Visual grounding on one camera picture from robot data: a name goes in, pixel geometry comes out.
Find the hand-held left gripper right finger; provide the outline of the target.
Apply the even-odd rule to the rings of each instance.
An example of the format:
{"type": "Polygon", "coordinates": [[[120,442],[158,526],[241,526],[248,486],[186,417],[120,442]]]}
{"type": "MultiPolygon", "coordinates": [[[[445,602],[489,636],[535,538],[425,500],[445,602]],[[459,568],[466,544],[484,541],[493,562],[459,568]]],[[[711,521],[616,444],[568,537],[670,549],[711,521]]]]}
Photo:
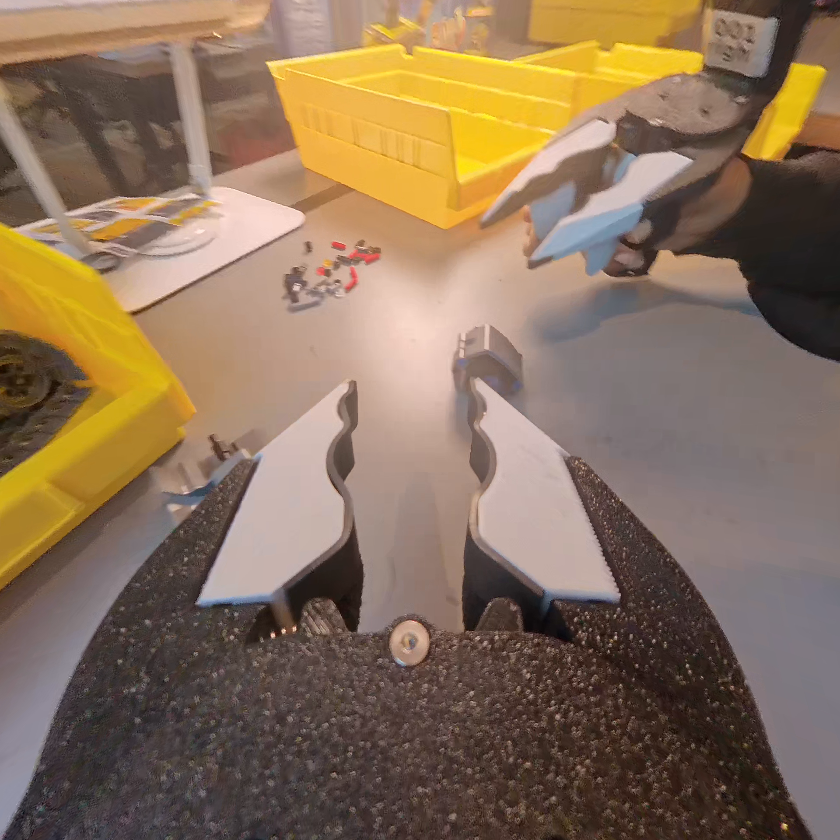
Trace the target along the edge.
{"type": "Polygon", "coordinates": [[[571,455],[482,380],[469,385],[470,586],[483,599],[617,604],[620,588],[571,455]]]}

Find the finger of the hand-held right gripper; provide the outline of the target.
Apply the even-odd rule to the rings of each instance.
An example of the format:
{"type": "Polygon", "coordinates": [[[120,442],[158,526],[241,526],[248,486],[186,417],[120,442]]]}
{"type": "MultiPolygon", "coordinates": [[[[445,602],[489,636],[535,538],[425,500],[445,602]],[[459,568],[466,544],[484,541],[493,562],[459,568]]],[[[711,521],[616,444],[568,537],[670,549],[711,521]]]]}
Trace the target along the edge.
{"type": "Polygon", "coordinates": [[[615,137],[616,122],[606,120],[591,120],[561,132],[500,192],[480,225],[487,228],[499,223],[569,183],[583,181],[589,189],[598,186],[615,137]]]}
{"type": "Polygon", "coordinates": [[[539,242],[528,267],[583,253],[588,276],[603,271],[620,238],[640,222],[650,198],[691,165],[690,158],[674,151],[628,154],[618,164],[613,184],[588,195],[579,209],[573,209],[578,196],[573,183],[531,203],[533,233],[539,242]]]}

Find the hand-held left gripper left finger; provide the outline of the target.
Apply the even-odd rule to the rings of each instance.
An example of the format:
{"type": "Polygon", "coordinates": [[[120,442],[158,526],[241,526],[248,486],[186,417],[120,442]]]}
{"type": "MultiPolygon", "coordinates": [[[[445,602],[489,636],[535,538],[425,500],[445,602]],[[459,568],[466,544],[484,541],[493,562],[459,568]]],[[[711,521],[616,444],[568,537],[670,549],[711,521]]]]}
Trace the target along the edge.
{"type": "Polygon", "coordinates": [[[357,384],[346,380],[258,452],[196,606],[290,603],[292,587],[341,551],[357,424],[357,384]]]}

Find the yellow plastic bin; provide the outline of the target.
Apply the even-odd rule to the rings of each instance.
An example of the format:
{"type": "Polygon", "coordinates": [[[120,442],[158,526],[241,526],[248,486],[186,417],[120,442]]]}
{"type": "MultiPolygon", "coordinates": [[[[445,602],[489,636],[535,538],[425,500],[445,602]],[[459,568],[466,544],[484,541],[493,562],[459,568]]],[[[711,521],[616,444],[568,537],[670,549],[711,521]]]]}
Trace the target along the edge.
{"type": "Polygon", "coordinates": [[[591,72],[399,45],[268,63],[302,163],[438,228],[590,105],[591,72]]]}
{"type": "MultiPolygon", "coordinates": [[[[602,49],[594,40],[514,60],[576,74],[579,81],[572,96],[573,116],[629,89],[679,73],[698,72],[702,67],[702,54],[696,51],[628,44],[602,49]]],[[[754,160],[783,159],[800,134],[825,75],[823,67],[792,64],[782,88],[744,144],[743,154],[754,160]]]]}
{"type": "Polygon", "coordinates": [[[1,582],[13,581],[184,437],[182,384],[94,269],[2,226],[2,329],[80,367],[90,394],[1,481],[1,582]]]}
{"type": "Polygon", "coordinates": [[[605,48],[616,43],[667,46],[692,28],[704,5],[702,1],[533,1],[528,37],[548,45],[594,40],[605,48]]]}

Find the grey toy eye module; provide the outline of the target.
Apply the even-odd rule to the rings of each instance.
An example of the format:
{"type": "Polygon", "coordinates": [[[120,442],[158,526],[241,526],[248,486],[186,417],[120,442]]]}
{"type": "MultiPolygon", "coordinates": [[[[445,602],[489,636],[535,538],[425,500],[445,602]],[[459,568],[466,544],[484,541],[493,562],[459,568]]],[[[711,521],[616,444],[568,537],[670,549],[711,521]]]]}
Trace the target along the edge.
{"type": "Polygon", "coordinates": [[[512,342],[489,323],[458,335],[452,365],[456,390],[466,392],[472,379],[480,379],[502,396],[523,385],[522,355],[512,342]]]}

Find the pile of small toy pieces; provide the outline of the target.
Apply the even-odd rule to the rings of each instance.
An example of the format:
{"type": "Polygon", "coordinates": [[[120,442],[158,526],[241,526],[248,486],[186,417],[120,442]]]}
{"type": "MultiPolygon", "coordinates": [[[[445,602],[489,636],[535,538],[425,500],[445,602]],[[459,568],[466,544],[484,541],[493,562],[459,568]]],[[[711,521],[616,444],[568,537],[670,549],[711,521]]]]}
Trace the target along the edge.
{"type": "Polygon", "coordinates": [[[281,299],[291,312],[315,308],[329,299],[341,299],[353,293],[361,283],[365,268],[382,260],[382,247],[364,238],[331,239],[325,248],[311,240],[303,243],[300,261],[281,278],[281,299]]]}

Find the person's right forearm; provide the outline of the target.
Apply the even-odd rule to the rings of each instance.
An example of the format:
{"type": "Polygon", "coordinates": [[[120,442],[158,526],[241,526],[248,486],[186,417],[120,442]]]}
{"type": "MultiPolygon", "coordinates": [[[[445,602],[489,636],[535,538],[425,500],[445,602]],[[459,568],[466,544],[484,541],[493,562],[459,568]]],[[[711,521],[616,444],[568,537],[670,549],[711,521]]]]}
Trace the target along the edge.
{"type": "Polygon", "coordinates": [[[691,254],[735,261],[782,338],[839,361],[839,153],[749,161],[745,203],[691,254]]]}

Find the grey desk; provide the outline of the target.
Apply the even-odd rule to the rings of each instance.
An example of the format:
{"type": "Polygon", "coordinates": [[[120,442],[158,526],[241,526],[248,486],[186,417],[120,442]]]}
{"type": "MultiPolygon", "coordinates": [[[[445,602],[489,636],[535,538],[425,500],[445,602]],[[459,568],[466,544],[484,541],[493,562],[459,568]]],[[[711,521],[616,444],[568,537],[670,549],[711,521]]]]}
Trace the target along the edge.
{"type": "Polygon", "coordinates": [[[258,451],[166,537],[136,479],[18,576],[4,838],[838,838],[838,363],[730,260],[588,277],[526,268],[513,217],[307,210],[137,323],[194,445],[266,446],[356,381],[350,539],[290,603],[196,606],[258,451]],[[289,311],[283,274],[334,238],[383,257],[289,311]],[[499,395],[571,455],[617,604],[470,586],[452,365],[483,323],[522,356],[499,395]]]}

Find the grey toy plate assembly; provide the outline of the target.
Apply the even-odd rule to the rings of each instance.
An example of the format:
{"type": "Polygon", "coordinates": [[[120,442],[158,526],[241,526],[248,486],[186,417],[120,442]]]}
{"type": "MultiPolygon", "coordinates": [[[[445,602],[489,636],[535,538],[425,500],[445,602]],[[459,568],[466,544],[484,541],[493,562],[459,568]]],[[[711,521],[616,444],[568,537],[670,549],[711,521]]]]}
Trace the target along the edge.
{"type": "Polygon", "coordinates": [[[216,489],[237,466],[252,459],[247,448],[217,434],[206,436],[208,455],[188,451],[154,472],[168,511],[192,511],[216,489]]]}

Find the yellow toy robot vehicle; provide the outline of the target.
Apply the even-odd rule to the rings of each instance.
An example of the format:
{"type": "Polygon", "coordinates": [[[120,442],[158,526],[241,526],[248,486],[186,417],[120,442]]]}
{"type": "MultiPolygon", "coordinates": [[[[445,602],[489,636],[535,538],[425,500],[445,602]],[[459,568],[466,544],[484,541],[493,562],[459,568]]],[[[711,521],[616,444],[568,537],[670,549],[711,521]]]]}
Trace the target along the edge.
{"type": "Polygon", "coordinates": [[[63,350],[21,332],[1,332],[1,476],[56,438],[92,392],[63,350]]]}

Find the white wooden book stand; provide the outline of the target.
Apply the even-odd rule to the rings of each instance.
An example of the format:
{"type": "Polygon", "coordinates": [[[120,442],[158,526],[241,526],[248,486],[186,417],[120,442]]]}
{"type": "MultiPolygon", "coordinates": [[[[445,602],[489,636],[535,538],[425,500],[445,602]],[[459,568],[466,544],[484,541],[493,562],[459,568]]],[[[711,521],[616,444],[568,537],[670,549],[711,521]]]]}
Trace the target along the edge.
{"type": "Polygon", "coordinates": [[[187,150],[189,189],[214,201],[215,219],[189,220],[152,252],[129,253],[108,283],[141,312],[299,229],[303,212],[215,186],[193,43],[264,23],[270,2],[1,2],[2,66],[164,44],[187,150]]]}

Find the yellow sticker sheet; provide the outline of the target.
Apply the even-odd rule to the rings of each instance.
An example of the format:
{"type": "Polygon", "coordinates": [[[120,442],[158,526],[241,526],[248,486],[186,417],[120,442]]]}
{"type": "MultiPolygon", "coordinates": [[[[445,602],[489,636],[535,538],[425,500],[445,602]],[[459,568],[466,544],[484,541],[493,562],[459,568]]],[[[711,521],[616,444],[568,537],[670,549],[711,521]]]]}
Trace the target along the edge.
{"type": "Polygon", "coordinates": [[[180,256],[213,241],[221,206],[195,193],[118,196],[69,212],[66,224],[87,242],[90,256],[180,256]]]}

